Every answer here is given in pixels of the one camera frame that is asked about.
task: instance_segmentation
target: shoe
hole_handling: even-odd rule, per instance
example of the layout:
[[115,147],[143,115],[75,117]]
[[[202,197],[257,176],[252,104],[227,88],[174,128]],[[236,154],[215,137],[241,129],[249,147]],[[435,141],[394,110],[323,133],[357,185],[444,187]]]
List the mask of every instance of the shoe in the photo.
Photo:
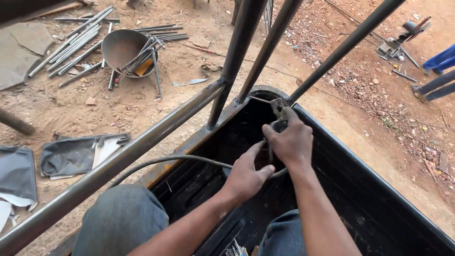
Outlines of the shoe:
[[422,70],[422,72],[423,72],[427,77],[430,76],[430,70],[431,70],[431,69],[429,69],[429,68],[424,68],[424,66],[422,66],[420,69]]
[[414,97],[420,99],[423,95],[420,93],[420,87],[416,84],[411,85],[411,91],[414,94]]
[[435,69],[431,69],[434,73],[436,73],[436,75],[438,75],[439,77],[444,75],[444,71],[436,71]]

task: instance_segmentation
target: torn plastic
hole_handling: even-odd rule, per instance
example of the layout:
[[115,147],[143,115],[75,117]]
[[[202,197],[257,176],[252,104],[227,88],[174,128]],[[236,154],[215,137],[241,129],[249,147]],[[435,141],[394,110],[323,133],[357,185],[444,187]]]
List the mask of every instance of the torn plastic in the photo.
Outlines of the torn plastic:
[[130,142],[129,134],[106,134],[80,138],[64,138],[45,143],[41,152],[40,170],[42,176],[76,175],[90,172],[94,167],[95,152],[98,148],[104,158],[97,159],[97,164],[109,157],[119,147]]
[[38,201],[31,149],[0,146],[0,166],[0,198],[21,207]]

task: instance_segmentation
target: person's right hand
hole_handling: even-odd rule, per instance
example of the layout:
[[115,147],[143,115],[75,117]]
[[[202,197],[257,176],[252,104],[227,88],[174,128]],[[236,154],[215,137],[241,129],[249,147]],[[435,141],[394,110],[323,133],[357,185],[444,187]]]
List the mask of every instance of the person's right hand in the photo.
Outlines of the person's right hand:
[[265,138],[288,169],[296,165],[311,167],[313,129],[305,125],[291,108],[285,107],[282,111],[288,117],[288,127],[282,133],[277,133],[265,124],[262,126]]

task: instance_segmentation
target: metal frame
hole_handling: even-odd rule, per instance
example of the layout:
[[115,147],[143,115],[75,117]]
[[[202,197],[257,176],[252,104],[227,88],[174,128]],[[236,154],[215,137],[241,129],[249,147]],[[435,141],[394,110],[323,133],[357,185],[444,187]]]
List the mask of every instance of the metal frame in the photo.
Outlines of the metal frame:
[[[359,44],[387,16],[392,14],[405,0],[384,0],[370,16],[294,91],[288,98],[294,103],[317,80],[339,62],[350,50]],[[253,84],[263,70],[281,39],[293,15],[300,7],[302,0],[285,0],[276,21],[250,71],[250,74],[238,96],[245,102]],[[84,175],[66,191],[57,196],[30,218],[0,237],[2,255],[14,255],[31,243],[40,234],[52,227],[58,220],[77,207],[104,184],[131,165],[139,157],[153,148],[167,135],[177,129],[212,100],[213,106],[207,122],[207,132],[215,132],[218,120],[222,115],[226,99],[240,70],[243,59],[258,26],[266,0],[243,0],[239,16],[231,38],[224,69],[220,79],[214,81],[183,105],[149,128],[123,147],[106,162],[100,164],[90,173]]]

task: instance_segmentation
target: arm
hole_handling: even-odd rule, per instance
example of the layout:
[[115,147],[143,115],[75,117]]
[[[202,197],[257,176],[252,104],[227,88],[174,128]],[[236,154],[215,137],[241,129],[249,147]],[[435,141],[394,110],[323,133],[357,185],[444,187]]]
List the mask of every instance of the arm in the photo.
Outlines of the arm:
[[288,128],[276,133],[270,126],[264,125],[263,133],[277,157],[288,168],[294,184],[307,255],[360,256],[311,167],[313,130],[292,109],[285,108],[283,111],[288,117]]
[[272,165],[254,169],[254,159],[264,144],[262,141],[253,145],[235,161],[226,183],[212,198],[128,255],[192,255],[226,213],[253,197],[275,171]]

